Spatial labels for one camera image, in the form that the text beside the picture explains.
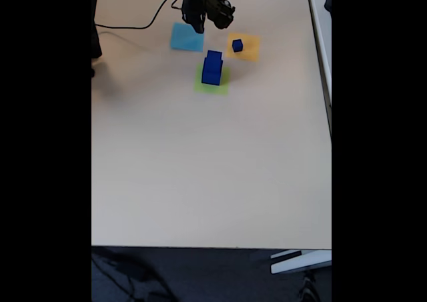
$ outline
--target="black cable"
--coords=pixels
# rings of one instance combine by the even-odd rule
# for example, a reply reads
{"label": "black cable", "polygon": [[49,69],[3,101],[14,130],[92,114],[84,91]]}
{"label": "black cable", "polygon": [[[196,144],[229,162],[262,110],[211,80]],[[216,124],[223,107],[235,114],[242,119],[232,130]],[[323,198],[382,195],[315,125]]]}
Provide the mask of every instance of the black cable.
{"label": "black cable", "polygon": [[164,0],[163,3],[160,5],[159,9],[157,9],[157,12],[154,15],[154,18],[151,20],[151,22],[149,23],[149,25],[146,25],[145,27],[110,27],[108,25],[102,25],[102,24],[96,24],[95,25],[97,27],[106,27],[107,29],[133,29],[133,30],[144,30],[147,29],[149,27],[151,27],[151,25],[153,24],[155,18],[157,17],[157,14],[159,14],[160,9],[164,6],[164,4],[166,3],[167,0]]}
{"label": "black cable", "polygon": [[181,7],[174,7],[174,6],[173,6],[173,5],[176,3],[176,1],[178,1],[178,0],[173,0],[173,2],[172,2],[172,4],[171,4],[171,8],[172,8],[172,9],[180,10],[180,9],[181,9]]}
{"label": "black cable", "polygon": [[[110,274],[108,274],[106,271],[104,271],[99,265],[98,263],[95,262],[95,260],[92,258],[92,262],[93,264],[96,266],[96,268],[99,270],[99,272],[101,272],[102,274],[104,274],[111,282],[113,282],[119,289],[121,289],[124,293],[126,293],[126,295],[130,298],[132,298],[133,300],[136,301],[141,301],[143,302],[143,299],[137,299],[136,297],[133,296],[133,293],[128,292],[124,287],[122,287]],[[132,290],[135,291],[135,287],[133,286],[133,283],[130,281],[131,283],[131,287],[133,288]]]}

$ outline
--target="dark floor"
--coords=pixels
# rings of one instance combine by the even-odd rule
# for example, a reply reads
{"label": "dark floor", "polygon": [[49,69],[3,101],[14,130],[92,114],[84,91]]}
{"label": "dark floor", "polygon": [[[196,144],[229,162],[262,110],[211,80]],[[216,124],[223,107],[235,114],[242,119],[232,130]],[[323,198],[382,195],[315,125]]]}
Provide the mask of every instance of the dark floor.
{"label": "dark floor", "polygon": [[[150,264],[167,282],[179,302],[297,302],[302,272],[270,273],[270,254],[277,250],[114,248]],[[126,276],[96,259],[119,284],[129,288]],[[331,267],[313,271],[322,302],[332,300]],[[135,296],[162,293],[156,282],[135,283]],[[93,302],[126,302],[121,292],[92,263]]]}

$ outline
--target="white table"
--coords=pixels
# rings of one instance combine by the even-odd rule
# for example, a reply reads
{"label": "white table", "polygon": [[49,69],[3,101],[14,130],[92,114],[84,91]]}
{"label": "white table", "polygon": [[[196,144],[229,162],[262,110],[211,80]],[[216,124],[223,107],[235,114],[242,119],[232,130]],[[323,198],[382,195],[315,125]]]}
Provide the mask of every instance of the white table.
{"label": "white table", "polygon": [[[163,0],[98,0],[95,21],[145,25]],[[331,249],[331,139],[308,0],[229,0],[203,53],[173,51],[170,2],[147,30],[99,28],[92,79],[92,245]],[[193,91],[229,32],[227,96]]]}

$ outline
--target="blue paper square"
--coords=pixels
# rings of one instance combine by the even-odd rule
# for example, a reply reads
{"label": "blue paper square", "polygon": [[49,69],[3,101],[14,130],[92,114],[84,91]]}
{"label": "blue paper square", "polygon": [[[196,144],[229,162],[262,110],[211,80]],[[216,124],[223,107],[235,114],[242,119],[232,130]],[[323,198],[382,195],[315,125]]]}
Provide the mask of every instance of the blue paper square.
{"label": "blue paper square", "polygon": [[205,34],[196,33],[190,24],[175,23],[172,29],[171,48],[203,52]]}

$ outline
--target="stacked blue blocks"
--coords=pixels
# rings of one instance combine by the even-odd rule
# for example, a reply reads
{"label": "stacked blue blocks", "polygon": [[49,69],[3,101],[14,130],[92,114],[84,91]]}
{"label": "stacked blue blocks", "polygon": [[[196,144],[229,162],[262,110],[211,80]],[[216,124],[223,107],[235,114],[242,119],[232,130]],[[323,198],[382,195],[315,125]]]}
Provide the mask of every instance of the stacked blue blocks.
{"label": "stacked blue blocks", "polygon": [[222,71],[222,53],[217,51],[208,51],[201,72],[201,82],[211,85],[220,85]]}
{"label": "stacked blue blocks", "polygon": [[241,39],[233,40],[233,51],[234,52],[241,52],[243,51],[243,42]]}

